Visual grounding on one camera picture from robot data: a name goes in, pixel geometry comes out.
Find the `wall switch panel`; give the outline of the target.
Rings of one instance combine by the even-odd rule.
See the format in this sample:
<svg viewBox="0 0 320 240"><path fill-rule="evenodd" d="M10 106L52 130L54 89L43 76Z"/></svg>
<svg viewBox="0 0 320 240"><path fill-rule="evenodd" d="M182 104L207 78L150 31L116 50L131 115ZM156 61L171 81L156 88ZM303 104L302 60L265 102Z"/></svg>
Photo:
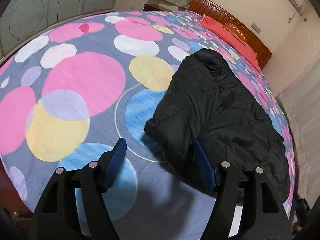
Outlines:
<svg viewBox="0 0 320 240"><path fill-rule="evenodd" d="M258 34L261 32L261 29L260 29L255 23L252 23L251 27L252 27L252 29L254 29Z"/></svg>

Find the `red pillow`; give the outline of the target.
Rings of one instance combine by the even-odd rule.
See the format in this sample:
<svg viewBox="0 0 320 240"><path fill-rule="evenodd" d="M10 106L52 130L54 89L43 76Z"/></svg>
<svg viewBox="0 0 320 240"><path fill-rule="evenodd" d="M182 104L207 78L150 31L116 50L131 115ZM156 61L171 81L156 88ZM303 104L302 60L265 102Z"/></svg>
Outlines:
<svg viewBox="0 0 320 240"><path fill-rule="evenodd" d="M259 62L257 60L257 54L254 50L248 45L243 44L237 40L230 32L228 32L223 24L217 22L213 18L203 15L199 23L210 30L212 33L217 35L231 47L233 47L237 52L239 52L256 70L261 71Z"/></svg>

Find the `black puffer jacket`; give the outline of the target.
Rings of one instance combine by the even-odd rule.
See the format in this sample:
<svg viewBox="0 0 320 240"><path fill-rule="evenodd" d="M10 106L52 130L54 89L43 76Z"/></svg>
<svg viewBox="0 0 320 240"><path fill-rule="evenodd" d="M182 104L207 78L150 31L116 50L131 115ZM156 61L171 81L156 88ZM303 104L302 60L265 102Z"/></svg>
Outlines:
<svg viewBox="0 0 320 240"><path fill-rule="evenodd" d="M152 118L146 135L164 149L164 159L187 184L213 194L216 184L196 162L196 141L213 166L228 161L246 171L261 167L282 202L290 194L283 137L252 93L217 51L186 57Z"/></svg>

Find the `brown wooden headboard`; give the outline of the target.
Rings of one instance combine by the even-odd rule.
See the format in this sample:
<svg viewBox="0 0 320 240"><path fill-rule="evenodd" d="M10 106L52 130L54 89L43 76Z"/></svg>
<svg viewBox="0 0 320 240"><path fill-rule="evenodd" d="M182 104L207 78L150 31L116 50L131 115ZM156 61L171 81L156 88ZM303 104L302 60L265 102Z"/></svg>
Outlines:
<svg viewBox="0 0 320 240"><path fill-rule="evenodd" d="M246 38L248 45L257 54L257 60L261 69L267 64L272 56L271 51L263 44L263 42L249 30L241 21L230 14L228 11L215 4L210 0L192 0L188 7L189 11L198 13L199 15L205 14L216 20L221 24L231 23L238 27Z"/></svg>

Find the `frosted glass wardrobe door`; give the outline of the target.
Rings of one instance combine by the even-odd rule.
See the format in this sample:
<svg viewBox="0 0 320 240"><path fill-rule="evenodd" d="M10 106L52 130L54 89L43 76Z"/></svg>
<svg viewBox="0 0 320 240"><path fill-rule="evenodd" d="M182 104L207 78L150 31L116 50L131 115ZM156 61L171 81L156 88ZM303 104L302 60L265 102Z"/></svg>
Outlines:
<svg viewBox="0 0 320 240"><path fill-rule="evenodd" d="M1 57L52 25L97 11L116 0L9 0L1 10Z"/></svg>

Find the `dark wooden nightstand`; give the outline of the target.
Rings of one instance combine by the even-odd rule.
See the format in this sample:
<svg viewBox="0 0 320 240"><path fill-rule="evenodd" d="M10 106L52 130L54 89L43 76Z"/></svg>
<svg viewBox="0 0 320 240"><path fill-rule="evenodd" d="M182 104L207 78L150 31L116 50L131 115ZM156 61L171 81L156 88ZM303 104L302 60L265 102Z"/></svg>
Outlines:
<svg viewBox="0 0 320 240"><path fill-rule="evenodd" d="M143 11L174 11L174 9L168 9L156 4L144 4Z"/></svg>

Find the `orange patterned cushion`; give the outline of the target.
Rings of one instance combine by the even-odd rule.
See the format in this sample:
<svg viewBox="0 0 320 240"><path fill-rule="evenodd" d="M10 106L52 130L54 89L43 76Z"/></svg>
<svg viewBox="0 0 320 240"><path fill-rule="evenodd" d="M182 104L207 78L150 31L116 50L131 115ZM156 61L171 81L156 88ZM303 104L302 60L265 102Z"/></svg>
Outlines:
<svg viewBox="0 0 320 240"><path fill-rule="evenodd" d="M247 44L244 33L235 25L231 23L225 23L223 27L230 32L237 40L239 40L243 44Z"/></svg>

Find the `colourful polka dot blanket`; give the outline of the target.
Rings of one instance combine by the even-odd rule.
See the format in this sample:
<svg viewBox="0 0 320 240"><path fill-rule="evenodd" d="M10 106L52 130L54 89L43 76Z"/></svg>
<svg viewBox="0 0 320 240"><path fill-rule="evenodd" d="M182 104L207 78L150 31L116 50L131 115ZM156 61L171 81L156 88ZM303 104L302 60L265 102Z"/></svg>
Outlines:
<svg viewBox="0 0 320 240"><path fill-rule="evenodd" d="M78 169L119 138L127 154L104 201L121 239L199 239L214 198L180 181L145 136L145 123L183 59L219 52L284 137L292 139L260 69L192 12L111 12L66 23L33 39L1 68L1 161L16 212L34 211L56 168Z"/></svg>

